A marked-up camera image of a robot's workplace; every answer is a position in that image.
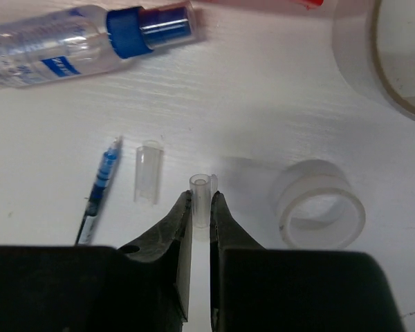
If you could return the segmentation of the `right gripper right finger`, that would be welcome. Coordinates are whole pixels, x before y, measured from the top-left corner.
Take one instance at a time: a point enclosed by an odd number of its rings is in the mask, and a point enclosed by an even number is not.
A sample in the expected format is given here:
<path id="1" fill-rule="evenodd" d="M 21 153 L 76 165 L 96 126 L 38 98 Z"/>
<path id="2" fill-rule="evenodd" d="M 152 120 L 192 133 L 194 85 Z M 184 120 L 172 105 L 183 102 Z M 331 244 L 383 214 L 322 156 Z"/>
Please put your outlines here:
<path id="1" fill-rule="evenodd" d="M 213 331 L 403 331 L 387 278 L 362 252 L 270 250 L 232 217 L 210 212 Z"/>

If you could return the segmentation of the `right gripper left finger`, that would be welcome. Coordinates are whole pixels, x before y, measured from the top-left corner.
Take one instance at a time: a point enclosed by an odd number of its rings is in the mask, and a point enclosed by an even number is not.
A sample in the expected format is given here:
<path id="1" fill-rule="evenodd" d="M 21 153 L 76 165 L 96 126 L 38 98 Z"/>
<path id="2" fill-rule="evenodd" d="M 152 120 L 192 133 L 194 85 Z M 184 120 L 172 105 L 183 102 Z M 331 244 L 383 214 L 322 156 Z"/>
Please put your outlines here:
<path id="1" fill-rule="evenodd" d="M 192 197 L 120 248 L 0 246 L 0 331 L 181 331 Z"/>

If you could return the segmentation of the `small clear tape roll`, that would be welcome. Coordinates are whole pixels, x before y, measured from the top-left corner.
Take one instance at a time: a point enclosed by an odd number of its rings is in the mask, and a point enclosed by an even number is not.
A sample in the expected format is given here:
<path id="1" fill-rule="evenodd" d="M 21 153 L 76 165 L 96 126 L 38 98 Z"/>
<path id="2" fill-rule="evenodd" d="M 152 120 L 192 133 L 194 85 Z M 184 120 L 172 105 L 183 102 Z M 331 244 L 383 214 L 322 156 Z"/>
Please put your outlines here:
<path id="1" fill-rule="evenodd" d="M 305 160 L 282 171 L 269 194 L 283 242 L 294 249 L 341 250 L 366 223 L 364 205 L 343 171 Z"/>

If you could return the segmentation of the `blue pen right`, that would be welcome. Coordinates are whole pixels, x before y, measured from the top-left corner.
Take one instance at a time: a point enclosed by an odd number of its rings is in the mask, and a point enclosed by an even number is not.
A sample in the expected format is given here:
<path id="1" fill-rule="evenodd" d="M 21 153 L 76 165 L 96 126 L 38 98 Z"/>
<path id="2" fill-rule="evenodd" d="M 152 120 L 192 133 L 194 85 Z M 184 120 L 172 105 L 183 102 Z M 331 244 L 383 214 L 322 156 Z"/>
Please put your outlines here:
<path id="1" fill-rule="evenodd" d="M 91 192 L 86 202 L 86 209 L 75 239 L 76 246 L 87 246 L 91 243 L 99 213 L 104 205 L 105 194 L 111 184 L 111 179 L 118 166 L 121 153 L 122 136 L 119 136 L 109 145 L 100 159 Z"/>

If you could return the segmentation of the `blue glue bottle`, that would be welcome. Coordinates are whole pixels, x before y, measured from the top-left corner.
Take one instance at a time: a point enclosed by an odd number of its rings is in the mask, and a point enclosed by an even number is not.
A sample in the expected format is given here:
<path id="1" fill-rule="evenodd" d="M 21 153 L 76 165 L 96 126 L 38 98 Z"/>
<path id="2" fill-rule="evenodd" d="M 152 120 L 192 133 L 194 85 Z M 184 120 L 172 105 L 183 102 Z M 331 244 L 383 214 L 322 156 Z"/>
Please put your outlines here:
<path id="1" fill-rule="evenodd" d="M 146 9 L 79 6 L 0 25 L 0 89 L 118 70 L 196 37 L 189 1 Z"/>

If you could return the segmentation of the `large clear tape roll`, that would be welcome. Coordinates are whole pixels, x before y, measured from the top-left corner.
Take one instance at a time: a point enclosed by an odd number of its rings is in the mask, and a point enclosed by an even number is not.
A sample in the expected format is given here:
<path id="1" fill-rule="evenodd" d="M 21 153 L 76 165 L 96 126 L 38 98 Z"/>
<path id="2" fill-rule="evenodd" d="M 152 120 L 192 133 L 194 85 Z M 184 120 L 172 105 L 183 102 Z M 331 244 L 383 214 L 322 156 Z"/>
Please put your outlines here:
<path id="1" fill-rule="evenodd" d="M 415 121 L 415 1 L 338 1 L 332 49 L 357 94 Z"/>

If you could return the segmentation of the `red four-compartment bin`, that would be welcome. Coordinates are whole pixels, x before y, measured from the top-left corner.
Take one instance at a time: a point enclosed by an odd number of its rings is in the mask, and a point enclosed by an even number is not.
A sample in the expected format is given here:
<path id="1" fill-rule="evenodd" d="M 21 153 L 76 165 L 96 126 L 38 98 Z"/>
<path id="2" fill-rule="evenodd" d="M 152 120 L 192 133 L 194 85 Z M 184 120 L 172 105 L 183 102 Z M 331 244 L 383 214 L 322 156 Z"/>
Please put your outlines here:
<path id="1" fill-rule="evenodd" d="M 292 0 L 292 2 L 300 4 L 310 10 L 319 8 L 324 3 L 324 0 Z"/>

